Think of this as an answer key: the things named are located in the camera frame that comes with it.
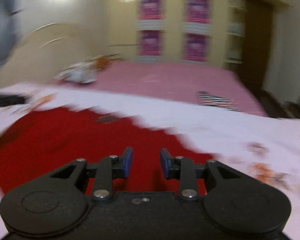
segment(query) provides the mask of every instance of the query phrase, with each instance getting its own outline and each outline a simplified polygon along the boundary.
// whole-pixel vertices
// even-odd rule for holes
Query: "shelf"
[[[212,36],[211,33],[204,33],[204,34],[202,34],[202,33],[191,33],[191,32],[184,32],[184,33],[185,33],[185,34],[203,35],[203,36]]]
[[[237,34],[237,33],[227,33],[227,34],[232,35],[232,36],[236,36],[236,37],[242,37],[242,38],[245,37],[244,35]]]
[[[240,6],[235,6],[235,5],[231,5],[230,8],[238,10],[238,11],[242,11],[242,12],[247,11],[246,8],[243,8],[243,7],[240,7]]]
[[[228,59],[228,60],[225,60],[226,63],[233,63],[233,64],[242,64],[242,61],[239,61],[239,60],[231,60],[231,59]]]

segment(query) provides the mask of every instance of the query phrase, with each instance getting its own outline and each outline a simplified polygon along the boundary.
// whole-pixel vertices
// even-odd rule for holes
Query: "wooden door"
[[[261,89],[269,62],[273,7],[262,0],[246,0],[245,39],[238,75],[251,91]]]

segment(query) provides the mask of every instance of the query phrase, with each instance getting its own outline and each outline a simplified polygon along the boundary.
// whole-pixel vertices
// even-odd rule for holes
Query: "cabinet door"
[[[137,0],[106,0],[108,46],[137,43]]]
[[[262,0],[246,0],[246,38],[238,75],[251,91],[260,90],[269,62],[273,7]]]
[[[212,1],[212,23],[208,62],[210,65],[222,67],[226,56],[227,29],[229,24],[229,1]]]
[[[182,21],[183,0],[166,0],[165,20],[166,27],[163,39],[163,60],[167,62],[180,61],[182,59]]]

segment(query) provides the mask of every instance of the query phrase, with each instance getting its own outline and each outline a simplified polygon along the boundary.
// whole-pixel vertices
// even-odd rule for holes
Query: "black object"
[[[0,95],[0,107],[22,105],[26,103],[26,98],[18,95]]]
[[[288,240],[282,230],[291,205],[279,190],[220,162],[194,164],[162,149],[165,178],[180,180],[177,196],[114,194],[112,180],[128,177],[131,159],[131,147],[99,163],[77,159],[13,189],[0,203],[10,232],[4,240]],[[88,196],[89,178],[95,181]],[[205,179],[206,196],[199,196],[197,179]]]

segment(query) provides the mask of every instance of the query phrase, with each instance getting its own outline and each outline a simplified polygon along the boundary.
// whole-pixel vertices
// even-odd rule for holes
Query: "pink poster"
[[[205,35],[187,33],[184,60],[206,62],[206,42]]]
[[[190,23],[210,23],[209,0],[187,0],[186,21]]]
[[[160,31],[141,31],[139,55],[141,56],[161,55]]]
[[[140,20],[161,20],[162,0],[141,0],[139,14]]]

